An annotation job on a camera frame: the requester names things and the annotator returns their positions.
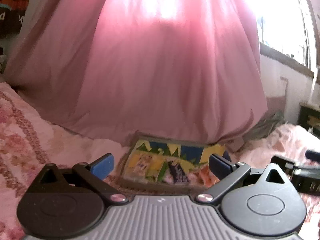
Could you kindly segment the orange snack packet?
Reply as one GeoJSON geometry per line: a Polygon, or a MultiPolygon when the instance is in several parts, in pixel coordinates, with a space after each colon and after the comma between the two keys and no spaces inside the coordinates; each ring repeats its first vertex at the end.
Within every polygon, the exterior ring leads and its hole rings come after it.
{"type": "Polygon", "coordinates": [[[199,172],[199,176],[201,178],[201,180],[203,181],[203,184],[205,187],[211,187],[213,185],[215,185],[216,183],[218,183],[220,180],[216,177],[216,175],[214,175],[210,169],[209,166],[206,165],[204,166],[200,172],[199,172]]]}

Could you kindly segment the dark wooden furniture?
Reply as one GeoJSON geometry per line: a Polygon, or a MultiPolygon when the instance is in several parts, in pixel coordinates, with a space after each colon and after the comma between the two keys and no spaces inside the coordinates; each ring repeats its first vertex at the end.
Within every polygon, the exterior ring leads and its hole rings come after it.
{"type": "Polygon", "coordinates": [[[298,124],[319,138],[319,107],[301,102],[298,124]]]}

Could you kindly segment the grey green blanket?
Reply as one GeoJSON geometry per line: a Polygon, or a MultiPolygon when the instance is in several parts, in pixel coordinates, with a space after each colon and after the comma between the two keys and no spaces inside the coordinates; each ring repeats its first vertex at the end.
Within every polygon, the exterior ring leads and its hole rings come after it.
{"type": "Polygon", "coordinates": [[[277,127],[285,124],[283,112],[278,111],[267,117],[263,117],[242,138],[244,142],[260,140],[268,137],[277,127]]]}

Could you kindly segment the grey cardboard box lid tray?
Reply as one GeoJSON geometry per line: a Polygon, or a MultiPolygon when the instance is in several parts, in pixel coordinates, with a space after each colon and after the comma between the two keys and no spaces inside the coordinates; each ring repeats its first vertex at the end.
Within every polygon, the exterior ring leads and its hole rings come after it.
{"type": "Polygon", "coordinates": [[[136,137],[119,163],[119,177],[128,187],[146,190],[206,189],[199,176],[212,154],[230,159],[226,147],[147,136],[136,137]]]}

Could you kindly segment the pink curtain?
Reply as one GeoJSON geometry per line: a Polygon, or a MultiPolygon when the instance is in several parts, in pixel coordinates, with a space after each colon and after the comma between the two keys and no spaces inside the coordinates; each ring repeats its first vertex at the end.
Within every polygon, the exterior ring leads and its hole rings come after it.
{"type": "Polygon", "coordinates": [[[39,0],[5,81],[46,120],[126,145],[139,132],[204,143],[267,111],[246,0],[39,0]]]}

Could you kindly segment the dark printed pillow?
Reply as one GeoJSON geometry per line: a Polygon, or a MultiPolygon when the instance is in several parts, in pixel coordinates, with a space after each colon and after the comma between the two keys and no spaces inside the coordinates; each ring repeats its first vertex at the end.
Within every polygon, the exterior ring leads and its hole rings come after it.
{"type": "Polygon", "coordinates": [[[30,0],[1,0],[1,38],[20,32],[30,0]]]}

